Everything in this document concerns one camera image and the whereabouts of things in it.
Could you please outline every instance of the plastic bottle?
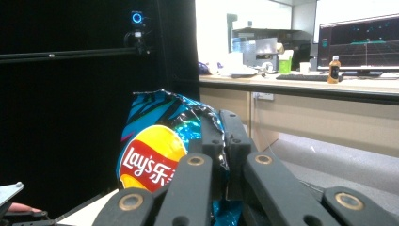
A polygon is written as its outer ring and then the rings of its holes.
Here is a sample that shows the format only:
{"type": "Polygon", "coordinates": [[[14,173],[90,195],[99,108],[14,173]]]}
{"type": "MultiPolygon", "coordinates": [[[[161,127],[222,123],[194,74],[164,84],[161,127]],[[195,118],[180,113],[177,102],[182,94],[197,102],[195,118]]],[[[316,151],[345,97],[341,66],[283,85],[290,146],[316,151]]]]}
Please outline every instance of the plastic bottle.
{"type": "Polygon", "coordinates": [[[327,82],[330,84],[337,84],[339,82],[338,76],[340,72],[341,62],[338,56],[333,56],[329,63],[329,74],[327,82]]]}

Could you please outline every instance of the black panel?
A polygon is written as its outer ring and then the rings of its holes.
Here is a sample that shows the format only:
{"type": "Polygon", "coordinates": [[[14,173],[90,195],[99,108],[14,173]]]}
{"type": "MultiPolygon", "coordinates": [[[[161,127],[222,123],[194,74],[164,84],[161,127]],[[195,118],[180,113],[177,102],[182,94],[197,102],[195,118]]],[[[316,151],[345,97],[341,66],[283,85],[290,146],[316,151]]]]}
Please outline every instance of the black panel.
{"type": "Polygon", "coordinates": [[[153,59],[81,58],[0,65],[0,185],[16,201],[73,209],[109,187],[133,91],[156,90],[153,59]]]}
{"type": "Polygon", "coordinates": [[[194,0],[1,1],[0,21],[0,186],[51,218],[117,187],[132,92],[199,99],[194,0]],[[149,54],[123,47],[132,10],[149,54]]]}
{"type": "Polygon", "coordinates": [[[199,100],[199,69],[195,1],[156,0],[164,58],[163,87],[199,100]]]}
{"type": "Polygon", "coordinates": [[[1,1],[0,55],[124,48],[132,10],[150,31],[152,1],[1,1]]]}

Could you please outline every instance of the green cup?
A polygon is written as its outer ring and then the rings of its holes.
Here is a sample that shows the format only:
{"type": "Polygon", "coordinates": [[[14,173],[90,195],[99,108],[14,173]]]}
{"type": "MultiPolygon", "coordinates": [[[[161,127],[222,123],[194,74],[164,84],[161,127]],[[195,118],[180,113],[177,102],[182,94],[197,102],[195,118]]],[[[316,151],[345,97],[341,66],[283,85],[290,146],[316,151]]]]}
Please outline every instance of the green cup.
{"type": "Polygon", "coordinates": [[[279,73],[290,73],[291,72],[291,62],[292,62],[291,57],[289,60],[280,60],[279,61],[279,73]]]}

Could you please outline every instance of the white cup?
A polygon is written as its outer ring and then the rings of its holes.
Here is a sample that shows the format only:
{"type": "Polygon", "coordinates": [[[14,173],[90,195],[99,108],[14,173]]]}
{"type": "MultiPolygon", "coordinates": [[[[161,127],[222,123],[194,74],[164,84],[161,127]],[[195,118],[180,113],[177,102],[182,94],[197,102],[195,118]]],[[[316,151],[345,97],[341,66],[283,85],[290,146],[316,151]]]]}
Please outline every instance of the white cup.
{"type": "Polygon", "coordinates": [[[310,62],[301,62],[299,63],[300,66],[300,73],[309,73],[311,71],[311,64],[310,62]]]}

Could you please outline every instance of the human hand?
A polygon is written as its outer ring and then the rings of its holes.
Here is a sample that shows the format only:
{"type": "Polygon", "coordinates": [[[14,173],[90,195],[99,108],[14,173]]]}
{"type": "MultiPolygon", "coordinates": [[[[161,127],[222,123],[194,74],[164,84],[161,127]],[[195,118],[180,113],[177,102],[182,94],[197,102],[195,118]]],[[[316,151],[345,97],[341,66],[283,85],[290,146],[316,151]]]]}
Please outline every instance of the human hand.
{"type": "Polygon", "coordinates": [[[17,203],[17,202],[13,202],[11,204],[11,206],[8,209],[9,212],[40,212],[40,209],[36,209],[33,207],[30,207],[28,205],[25,204],[21,204],[21,203],[17,203]]]}

